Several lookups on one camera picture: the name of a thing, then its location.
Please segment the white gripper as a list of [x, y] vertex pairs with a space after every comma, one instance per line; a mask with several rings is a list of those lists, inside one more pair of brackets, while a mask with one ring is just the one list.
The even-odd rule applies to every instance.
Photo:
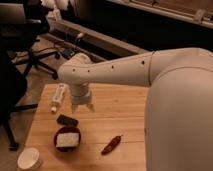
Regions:
[[71, 92], [71, 102], [71, 111], [73, 114], [77, 111], [78, 105], [87, 105], [90, 111], [95, 112], [94, 105], [91, 103], [92, 92], [90, 90], [83, 94], [80, 94], [79, 92]]

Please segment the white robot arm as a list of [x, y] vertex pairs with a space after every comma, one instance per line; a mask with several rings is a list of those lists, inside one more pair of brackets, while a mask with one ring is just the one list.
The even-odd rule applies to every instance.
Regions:
[[180, 48], [93, 63], [78, 53], [58, 70], [72, 103], [91, 83], [143, 86], [147, 171], [213, 171], [213, 52]]

